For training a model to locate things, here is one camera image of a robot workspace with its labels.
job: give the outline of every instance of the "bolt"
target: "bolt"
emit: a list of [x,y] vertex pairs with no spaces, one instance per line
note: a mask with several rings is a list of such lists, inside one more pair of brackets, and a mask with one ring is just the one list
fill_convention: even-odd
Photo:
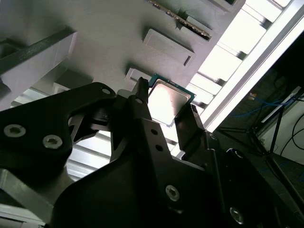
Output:
[[172,185],[168,185],[166,187],[166,194],[174,202],[176,202],[180,199],[179,191],[176,189],[176,187],[174,187]]
[[21,136],[24,136],[26,133],[26,130],[24,127],[22,127],[19,124],[10,124],[7,125],[4,129],[4,134],[9,138],[19,138]]
[[232,218],[240,225],[244,224],[244,218],[236,208],[230,208]]
[[142,104],[143,102],[141,101],[141,99],[136,98],[135,101],[137,101],[138,103]]
[[111,93],[110,90],[108,90],[108,89],[102,89],[101,91],[103,91],[105,94],[110,94]]
[[58,149],[62,145],[62,139],[54,134],[47,135],[42,140],[45,148]]

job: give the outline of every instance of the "bright light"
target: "bright light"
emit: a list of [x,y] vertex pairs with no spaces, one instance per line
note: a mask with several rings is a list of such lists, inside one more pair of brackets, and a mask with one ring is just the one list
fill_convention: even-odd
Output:
[[199,72],[210,78],[227,81],[241,62],[242,60],[216,45],[201,65]]
[[290,0],[274,0],[277,4],[279,4],[281,7],[285,7],[290,3]]
[[195,74],[195,76],[192,78],[190,83],[194,84],[195,86],[197,86],[199,88],[202,88],[203,90],[205,90],[213,95],[218,94],[218,92],[222,88],[220,85],[214,83],[213,81],[211,81],[199,74]]
[[277,6],[267,0],[246,0],[246,4],[271,22],[274,22],[282,12]]
[[188,89],[190,92],[193,92],[194,94],[196,94],[194,101],[197,103],[203,102],[208,105],[213,99],[212,94],[198,88],[197,86],[195,86],[193,84],[189,84],[186,87],[186,89]]
[[294,0],[268,29],[231,79],[202,113],[206,129],[214,131],[267,70],[302,33],[304,19],[298,16],[302,0]]
[[235,51],[249,54],[265,32],[266,29],[241,9],[219,41]]

